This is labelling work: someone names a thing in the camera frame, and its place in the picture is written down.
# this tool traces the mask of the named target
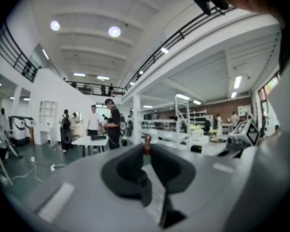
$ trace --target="black shirt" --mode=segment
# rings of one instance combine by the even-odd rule
[[[119,110],[117,107],[113,107],[112,110],[111,110],[111,118],[109,118],[108,122],[109,123],[114,123],[116,125],[118,125],[118,127],[108,127],[107,128],[107,133],[110,135],[110,134],[117,134],[119,133],[120,134],[120,129],[119,129],[119,126],[120,126],[120,113],[119,113]]]

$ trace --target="white table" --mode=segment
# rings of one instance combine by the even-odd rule
[[[165,139],[173,140],[177,139],[177,132],[176,131],[166,131],[166,130],[156,130],[156,129],[141,129],[141,132],[147,135],[157,136]],[[179,133],[179,140],[183,141],[185,138],[188,137],[188,133]]]
[[[101,152],[101,147],[102,151],[104,152],[104,146],[107,145],[108,142],[108,136],[106,136],[106,139],[102,140],[91,140],[90,136],[83,136],[80,137],[79,139],[75,140],[72,142],[73,145],[77,146],[83,146],[83,157],[85,157],[85,147],[88,147],[88,154],[90,155],[90,146],[97,146],[99,151]]]

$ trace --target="table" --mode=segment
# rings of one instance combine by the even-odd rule
[[[72,145],[77,145],[77,146],[83,146],[83,157],[85,157],[85,147],[88,147],[88,154],[90,155],[90,146],[97,146],[99,149],[99,152],[101,152],[101,147],[102,151],[104,152],[104,146],[106,146],[108,142],[108,136],[106,136],[106,139],[102,140],[91,140],[90,136],[83,136],[75,141],[72,142]]]

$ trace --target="machine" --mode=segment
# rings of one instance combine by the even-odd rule
[[[10,129],[13,131],[12,142],[16,146],[25,145],[28,141],[26,137],[24,118],[20,116],[10,116],[9,123]]]

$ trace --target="white shelving unit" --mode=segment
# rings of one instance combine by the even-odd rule
[[[56,101],[41,101],[39,107],[39,120],[34,126],[34,141],[38,145],[50,140],[51,146],[57,143],[57,107]]]
[[[56,101],[41,101],[39,109],[39,125],[54,127],[57,117]]]

